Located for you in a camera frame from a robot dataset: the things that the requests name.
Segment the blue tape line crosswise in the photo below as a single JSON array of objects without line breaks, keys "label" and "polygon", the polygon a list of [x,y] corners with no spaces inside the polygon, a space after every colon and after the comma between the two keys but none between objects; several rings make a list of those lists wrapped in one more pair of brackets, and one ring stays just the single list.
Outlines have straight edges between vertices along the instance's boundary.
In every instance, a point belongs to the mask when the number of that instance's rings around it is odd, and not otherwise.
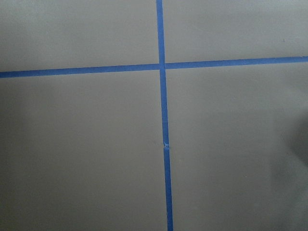
[{"label": "blue tape line crosswise", "polygon": [[220,66],[259,65],[259,64],[306,63],[307,61],[308,61],[307,56],[297,56],[297,57],[234,59],[234,60],[217,60],[217,61],[198,61],[198,62],[175,62],[166,64],[113,65],[113,66],[99,66],[99,67],[8,71],[8,72],[1,72],[0,77],[14,78],[14,77],[77,75],[77,74],[94,74],[94,73],[152,71],[152,70],[160,70],[162,67],[169,70],[169,69],[186,69],[186,68],[203,68],[203,67],[220,67]]}]

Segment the blue tape line lengthwise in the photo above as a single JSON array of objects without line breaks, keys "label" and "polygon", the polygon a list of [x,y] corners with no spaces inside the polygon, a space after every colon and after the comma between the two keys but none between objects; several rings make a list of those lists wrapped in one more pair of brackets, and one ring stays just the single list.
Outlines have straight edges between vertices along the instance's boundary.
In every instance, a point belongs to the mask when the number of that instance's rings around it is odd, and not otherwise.
[{"label": "blue tape line lengthwise", "polygon": [[169,130],[168,130],[168,111],[167,111],[167,79],[166,79],[166,68],[165,68],[163,2],[161,0],[156,1],[156,14],[157,14],[163,152],[164,152],[165,192],[166,192],[166,207],[167,207],[167,229],[169,231],[172,231],[174,230],[174,228],[173,228],[170,147],[169,147]]}]

